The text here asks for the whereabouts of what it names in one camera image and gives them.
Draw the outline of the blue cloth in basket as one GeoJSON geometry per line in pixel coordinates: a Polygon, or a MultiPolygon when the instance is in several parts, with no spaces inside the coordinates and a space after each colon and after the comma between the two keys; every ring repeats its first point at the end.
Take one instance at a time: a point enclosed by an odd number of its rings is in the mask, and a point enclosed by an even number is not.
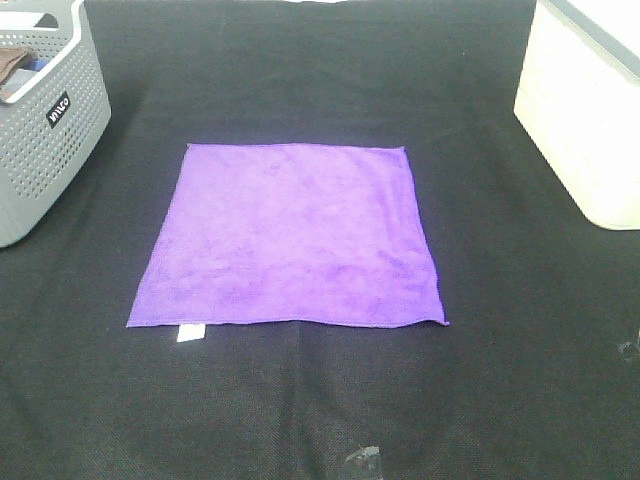
{"type": "Polygon", "coordinates": [[[47,61],[36,59],[14,70],[6,80],[1,82],[1,100],[5,102],[24,84],[33,78],[47,65],[47,61]]]}

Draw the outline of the purple microfiber towel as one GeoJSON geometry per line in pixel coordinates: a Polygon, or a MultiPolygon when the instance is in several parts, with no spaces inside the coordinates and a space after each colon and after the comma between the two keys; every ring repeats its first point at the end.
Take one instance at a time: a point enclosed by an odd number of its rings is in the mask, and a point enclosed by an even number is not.
{"type": "Polygon", "coordinates": [[[192,144],[131,328],[446,325],[404,148],[192,144]]]}

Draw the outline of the grey perforated laundry basket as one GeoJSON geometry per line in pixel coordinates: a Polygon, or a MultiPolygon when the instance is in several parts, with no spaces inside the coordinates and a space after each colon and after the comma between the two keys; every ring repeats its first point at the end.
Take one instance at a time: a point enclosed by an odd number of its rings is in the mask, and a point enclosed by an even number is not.
{"type": "Polygon", "coordinates": [[[81,1],[4,1],[2,47],[42,69],[1,104],[1,245],[24,238],[91,155],[111,118],[81,1]]]}

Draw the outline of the clear tape piece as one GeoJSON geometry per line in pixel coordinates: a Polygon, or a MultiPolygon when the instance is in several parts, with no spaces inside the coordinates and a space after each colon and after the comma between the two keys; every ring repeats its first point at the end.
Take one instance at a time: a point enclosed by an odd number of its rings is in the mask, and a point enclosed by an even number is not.
{"type": "Polygon", "coordinates": [[[640,337],[620,343],[617,352],[626,363],[638,362],[640,358],[640,337]]]}
{"type": "Polygon", "coordinates": [[[345,479],[382,479],[379,446],[366,446],[347,456],[343,465],[345,479]]]}

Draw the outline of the clear tape piece right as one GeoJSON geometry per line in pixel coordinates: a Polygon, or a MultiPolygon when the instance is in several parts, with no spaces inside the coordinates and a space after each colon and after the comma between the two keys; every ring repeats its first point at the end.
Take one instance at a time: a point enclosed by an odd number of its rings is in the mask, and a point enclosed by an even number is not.
{"type": "Polygon", "coordinates": [[[638,362],[640,358],[640,337],[620,343],[617,352],[626,363],[638,362]]]}

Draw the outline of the white plastic bin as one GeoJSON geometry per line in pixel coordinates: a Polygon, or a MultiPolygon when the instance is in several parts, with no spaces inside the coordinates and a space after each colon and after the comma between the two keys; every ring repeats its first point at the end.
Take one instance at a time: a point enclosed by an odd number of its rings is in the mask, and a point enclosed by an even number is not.
{"type": "Polygon", "coordinates": [[[638,2],[536,2],[514,114],[590,222],[638,229],[638,2]]]}

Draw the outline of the clear tape piece bottom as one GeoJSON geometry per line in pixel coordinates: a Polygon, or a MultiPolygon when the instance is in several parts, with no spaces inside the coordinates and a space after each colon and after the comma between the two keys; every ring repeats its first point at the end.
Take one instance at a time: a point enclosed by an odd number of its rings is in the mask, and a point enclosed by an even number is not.
{"type": "Polygon", "coordinates": [[[382,479],[379,446],[366,446],[347,456],[343,465],[345,479],[382,479]]]}

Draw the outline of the brown cloth in basket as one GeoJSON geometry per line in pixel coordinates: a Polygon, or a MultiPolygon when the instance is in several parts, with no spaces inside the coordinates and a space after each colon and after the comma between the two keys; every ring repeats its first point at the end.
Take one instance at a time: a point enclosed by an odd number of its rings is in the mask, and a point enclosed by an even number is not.
{"type": "Polygon", "coordinates": [[[0,50],[0,83],[4,84],[17,69],[26,66],[32,59],[32,52],[27,47],[2,47],[0,50]]]}

